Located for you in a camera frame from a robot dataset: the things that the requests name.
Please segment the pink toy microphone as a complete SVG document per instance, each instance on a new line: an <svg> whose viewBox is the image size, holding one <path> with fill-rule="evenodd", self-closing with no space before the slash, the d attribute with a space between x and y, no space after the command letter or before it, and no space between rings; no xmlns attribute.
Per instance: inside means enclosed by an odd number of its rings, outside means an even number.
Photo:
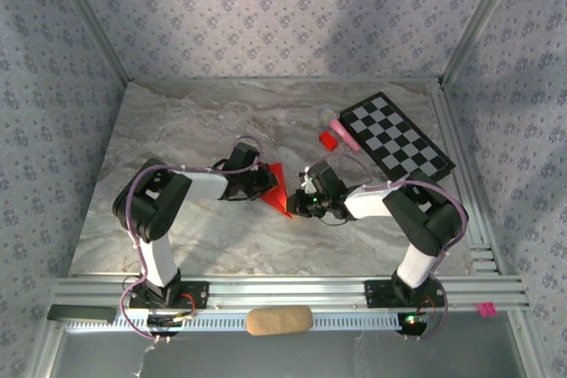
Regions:
<svg viewBox="0 0 567 378"><path fill-rule="evenodd" d="M323 125L332 129L353 152L361 150L361 146L341 124L338 119L338 115L334 111L330 109L323 110L320 114L320 120Z"/></svg>

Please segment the black grey chessboard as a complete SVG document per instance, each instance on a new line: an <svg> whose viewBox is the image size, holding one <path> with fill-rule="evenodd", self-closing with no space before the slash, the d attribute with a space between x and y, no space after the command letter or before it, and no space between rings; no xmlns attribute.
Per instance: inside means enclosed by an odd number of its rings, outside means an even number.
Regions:
<svg viewBox="0 0 567 378"><path fill-rule="evenodd" d="M439 181L455 168L447 154L382 92L344 109L338 120L391 181L406 179L415 171Z"/></svg>

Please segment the tan oval pad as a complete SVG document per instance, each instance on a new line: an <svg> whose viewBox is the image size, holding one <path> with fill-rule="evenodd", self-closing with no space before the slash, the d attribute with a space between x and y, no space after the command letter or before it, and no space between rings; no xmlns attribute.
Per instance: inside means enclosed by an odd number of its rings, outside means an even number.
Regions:
<svg viewBox="0 0 567 378"><path fill-rule="evenodd" d="M311 309L304 305L262 307L248 312L246 331L252 336L278 336L308 331L314 324Z"/></svg>

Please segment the black flat bar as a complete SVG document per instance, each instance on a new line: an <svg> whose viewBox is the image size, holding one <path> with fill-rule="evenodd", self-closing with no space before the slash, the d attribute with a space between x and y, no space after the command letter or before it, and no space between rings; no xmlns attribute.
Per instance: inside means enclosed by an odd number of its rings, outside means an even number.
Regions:
<svg viewBox="0 0 567 378"><path fill-rule="evenodd" d="M103 324L113 323L115 317L114 307L90 305L52 305L47 313L48 320Z"/></svg>

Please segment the long aluminium mounting rail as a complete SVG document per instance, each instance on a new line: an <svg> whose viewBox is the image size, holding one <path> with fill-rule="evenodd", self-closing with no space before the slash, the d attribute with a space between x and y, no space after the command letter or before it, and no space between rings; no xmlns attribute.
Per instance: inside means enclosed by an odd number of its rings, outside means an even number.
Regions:
<svg viewBox="0 0 567 378"><path fill-rule="evenodd" d="M79 275L57 279L50 300L68 305L117 305L132 280L121 275ZM367 309L364 282L371 277L334 276L205 276L209 283L206 308L248 311L272 305L308 305L315 311ZM521 279L514 275L445 276L444 299L454 311L475 311L492 302L497 311L527 310L530 303Z"/></svg>

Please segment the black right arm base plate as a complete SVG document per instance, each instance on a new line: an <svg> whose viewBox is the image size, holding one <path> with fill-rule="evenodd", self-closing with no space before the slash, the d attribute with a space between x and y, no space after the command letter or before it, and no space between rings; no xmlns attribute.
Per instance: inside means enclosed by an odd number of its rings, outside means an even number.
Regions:
<svg viewBox="0 0 567 378"><path fill-rule="evenodd" d="M368 280L364 282L364 296L368 308L415 308L430 300L429 306L444 307L446 301L439 282L427 280L417 289L403 282Z"/></svg>

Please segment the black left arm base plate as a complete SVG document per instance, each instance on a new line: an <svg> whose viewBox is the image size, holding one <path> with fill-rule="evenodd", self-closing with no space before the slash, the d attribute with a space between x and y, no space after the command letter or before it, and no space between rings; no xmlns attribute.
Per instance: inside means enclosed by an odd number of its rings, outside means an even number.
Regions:
<svg viewBox="0 0 567 378"><path fill-rule="evenodd" d="M144 309L205 309L209 297L209 283L205 281L176 281L165 287L150 282L137 285L130 296L128 307Z"/></svg>

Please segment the aluminium side rail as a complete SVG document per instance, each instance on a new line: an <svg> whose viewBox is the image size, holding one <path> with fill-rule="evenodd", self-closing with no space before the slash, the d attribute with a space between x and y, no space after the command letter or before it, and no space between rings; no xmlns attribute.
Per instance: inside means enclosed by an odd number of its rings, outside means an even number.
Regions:
<svg viewBox="0 0 567 378"><path fill-rule="evenodd" d="M454 183L453 193L458 196L469 214L466 240L473 269L477 274L507 274L509 271L495 244L492 225L485 216L484 203L472 180L472 168L467 159L462 143L462 132L455 121L453 109L437 82L429 83L427 90L438 121L443 148L455 163L451 177Z"/></svg>

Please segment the aluminium frame post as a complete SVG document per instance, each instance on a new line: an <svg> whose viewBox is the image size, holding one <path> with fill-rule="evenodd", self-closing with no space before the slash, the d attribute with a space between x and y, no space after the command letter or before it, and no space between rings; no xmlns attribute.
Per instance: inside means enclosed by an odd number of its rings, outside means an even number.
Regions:
<svg viewBox="0 0 567 378"><path fill-rule="evenodd" d="M61 322L44 320L39 326L29 355L24 378L50 378L65 327Z"/></svg>
<svg viewBox="0 0 567 378"><path fill-rule="evenodd" d="M452 86L500 1L479 0L464 28L462 37L452 51L443 73L439 76L441 88L448 89Z"/></svg>
<svg viewBox="0 0 567 378"><path fill-rule="evenodd" d="M510 311L509 323L528 378L555 378L532 312Z"/></svg>
<svg viewBox="0 0 567 378"><path fill-rule="evenodd" d="M128 73L119 55L107 37L101 21L89 0L69 0L97 47L113 78L125 89L129 84Z"/></svg>

